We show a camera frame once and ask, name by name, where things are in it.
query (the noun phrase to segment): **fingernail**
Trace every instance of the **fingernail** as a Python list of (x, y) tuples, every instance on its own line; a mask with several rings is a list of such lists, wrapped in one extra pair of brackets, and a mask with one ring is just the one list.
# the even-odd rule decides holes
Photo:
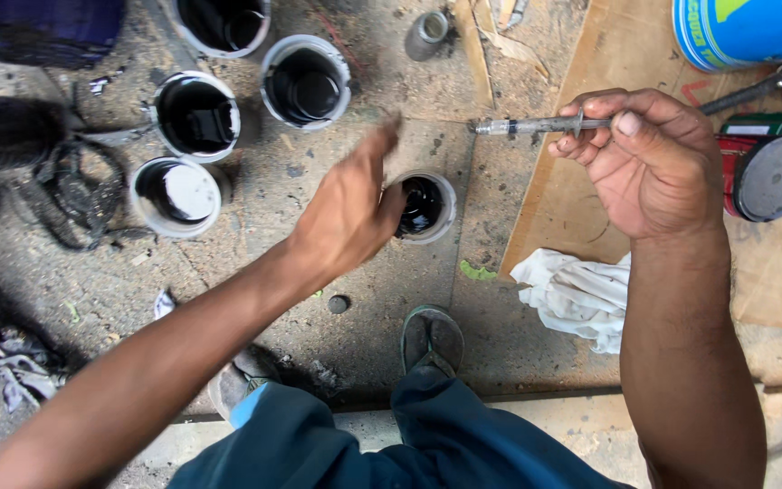
[(639, 116), (628, 111), (620, 116), (620, 120), (617, 122), (617, 129), (626, 136), (635, 136), (635, 133), (641, 129), (641, 119)]

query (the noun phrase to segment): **white rag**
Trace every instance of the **white rag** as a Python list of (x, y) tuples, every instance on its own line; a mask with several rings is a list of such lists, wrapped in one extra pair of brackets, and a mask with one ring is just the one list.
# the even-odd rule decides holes
[(626, 317), (630, 253), (617, 264), (582, 262), (540, 248), (512, 269), (520, 302), (539, 309), (545, 327), (595, 339), (597, 353), (620, 353)]

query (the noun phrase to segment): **green leaf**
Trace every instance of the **green leaf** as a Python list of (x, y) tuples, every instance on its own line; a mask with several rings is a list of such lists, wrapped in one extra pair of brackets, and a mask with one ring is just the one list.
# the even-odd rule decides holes
[(68, 307), (68, 310), (71, 311), (71, 324), (76, 324), (80, 322), (80, 314), (77, 314), (77, 307), (75, 307), (73, 304), (71, 304), (70, 300), (66, 300), (62, 303), (63, 306)]
[(485, 267), (476, 270), (466, 260), (461, 260), (461, 272), (472, 280), (493, 280), (497, 277), (497, 272), (488, 272)]

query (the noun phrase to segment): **hand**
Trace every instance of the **hand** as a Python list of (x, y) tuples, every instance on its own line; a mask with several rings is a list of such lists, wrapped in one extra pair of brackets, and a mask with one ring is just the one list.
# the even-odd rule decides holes
[(722, 163), (704, 114), (654, 89), (596, 91), (560, 109), (613, 117), (551, 142), (548, 152), (587, 169), (611, 222), (630, 239), (722, 230)]
[(382, 192), (382, 161), (397, 146), (395, 117), (374, 129), (330, 169), (287, 241), (310, 256), (324, 284), (373, 258), (394, 236), (406, 196), (397, 184)]

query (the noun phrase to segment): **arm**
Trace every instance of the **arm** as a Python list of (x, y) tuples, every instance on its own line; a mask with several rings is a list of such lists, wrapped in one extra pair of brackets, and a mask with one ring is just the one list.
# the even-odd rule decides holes
[(720, 149), (697, 110), (653, 90), (584, 94), (612, 117), (549, 151), (585, 165), (633, 252), (620, 382), (655, 487), (761, 487), (762, 411), (729, 314)]
[(380, 202), (397, 125), (376, 130), (322, 179), (288, 239), (71, 380), (0, 449), (0, 487), (106, 482), (274, 319), (372, 258), (406, 203), (400, 187)]

